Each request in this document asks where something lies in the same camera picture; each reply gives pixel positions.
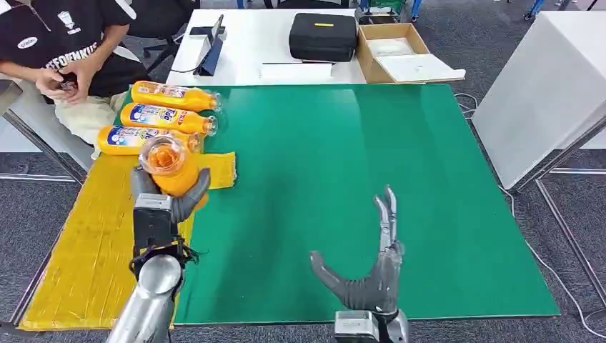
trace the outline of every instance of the yellow cloth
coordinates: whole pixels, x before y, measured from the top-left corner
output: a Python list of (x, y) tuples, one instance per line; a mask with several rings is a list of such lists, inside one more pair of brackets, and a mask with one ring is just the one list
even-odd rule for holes
[[(234, 184), (234, 153), (197, 158), (211, 168), (211, 189)], [(128, 269), (134, 243), (129, 175), (135, 165), (135, 156), (102, 154), (95, 161), (20, 329), (112, 327), (135, 285)], [(193, 218), (179, 224), (188, 243)]]

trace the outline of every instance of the robotic arm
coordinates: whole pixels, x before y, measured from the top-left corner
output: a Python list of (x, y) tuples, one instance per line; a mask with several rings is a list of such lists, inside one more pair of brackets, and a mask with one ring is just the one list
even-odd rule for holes
[(192, 214), (209, 186), (210, 170), (203, 169), (186, 194), (171, 197), (140, 166), (133, 170), (134, 258), (129, 268), (137, 284), (106, 343), (160, 343), (169, 336), (185, 264), (198, 257), (179, 236), (177, 223)]
[(408, 321), (397, 307), (399, 271), (404, 248), (396, 239), (397, 203), (389, 186), (385, 197), (374, 196), (381, 217), (379, 254), (368, 276), (348, 280), (310, 252), (312, 270), (322, 283), (352, 311), (338, 311), (334, 334), (340, 342), (408, 343)]

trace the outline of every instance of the chair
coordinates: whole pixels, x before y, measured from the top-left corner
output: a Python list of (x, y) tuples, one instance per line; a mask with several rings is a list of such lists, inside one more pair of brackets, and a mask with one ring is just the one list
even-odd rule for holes
[(176, 56), (179, 43), (173, 36), (189, 21), (192, 12), (199, 9), (199, 0), (132, 0), (131, 7), (136, 19), (131, 23), (130, 36), (163, 39), (165, 44), (143, 48), (143, 57), (148, 59), (150, 51), (162, 51), (147, 72), (154, 70), (168, 56)]
[[(265, 7), (273, 9), (272, 0), (263, 0)], [(349, 0), (341, 0), (341, 4), (322, 0), (278, 0), (278, 9), (348, 9)]]

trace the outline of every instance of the orange bottle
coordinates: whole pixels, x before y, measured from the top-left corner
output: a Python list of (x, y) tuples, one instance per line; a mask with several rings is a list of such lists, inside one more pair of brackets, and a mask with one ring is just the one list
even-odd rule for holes
[(217, 118), (203, 117), (196, 112), (183, 109), (130, 103), (120, 112), (120, 121), (127, 126), (156, 127), (179, 130), (185, 134), (201, 132), (214, 136), (217, 132)]
[(146, 127), (106, 126), (99, 131), (96, 146), (108, 155), (138, 155), (146, 139), (172, 136), (192, 152), (202, 152), (204, 135), (184, 134), (177, 130), (150, 129)]
[[(191, 151), (170, 136), (147, 139), (141, 148), (139, 162), (160, 189), (173, 197), (185, 194), (198, 181), (199, 166)], [(205, 194), (196, 209), (208, 200)]]
[(205, 109), (220, 110), (218, 94), (211, 94), (199, 88), (169, 86), (151, 81), (137, 81), (131, 89), (134, 102), (186, 109), (200, 112)]

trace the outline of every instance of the gray carpet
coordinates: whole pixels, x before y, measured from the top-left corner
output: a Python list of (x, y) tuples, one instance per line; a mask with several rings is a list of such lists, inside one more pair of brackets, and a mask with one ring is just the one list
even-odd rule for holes
[[(489, 0), (424, 0), (416, 27), (429, 49), (449, 65), (467, 70), (465, 81), (452, 84), (455, 91), (481, 99), (505, 65), (530, 26), (522, 16), (531, 3), (514, 1), (508, 4)], [(214, 1), (205, 6), (233, 7), (232, 2)], [(259, 0), (249, 5), (262, 7)], [(551, 3), (544, 8), (556, 9)], [(142, 59), (142, 47), (159, 41), (129, 37), (125, 43), (144, 63), (151, 63), (156, 55)], [(165, 80), (171, 62), (171, 59), (165, 61), (152, 76), (158, 81)], [(25, 165), (32, 173), (58, 172), (40, 156), (0, 155), (0, 172), (16, 172)], [(580, 151), (566, 166), (605, 168), (606, 151)], [(577, 238), (598, 274), (606, 281), (606, 242), (601, 232), (606, 218), (603, 206), (606, 182), (602, 177), (549, 176), (544, 183), (567, 223), (578, 233)], [(3, 295), (0, 318), (6, 318), (63, 224), (77, 188), (68, 184), (0, 182), (0, 189), (0, 206), (5, 209), (0, 214), (0, 272), (4, 278), (0, 281)], [(600, 309), (595, 291), (534, 184), (516, 195), (516, 214), (524, 236), (560, 273), (586, 314)], [(546, 269), (541, 270), (562, 311), (561, 317), (412, 322), (411, 342), (598, 342), (597, 337), (582, 328), (573, 303), (555, 278)], [(590, 325), (606, 332), (605, 318), (594, 316)], [(4, 334), (0, 335), (0, 342), (103, 342), (106, 335), (106, 331)], [(332, 326), (180, 327), (172, 337), (173, 342), (331, 342)]]

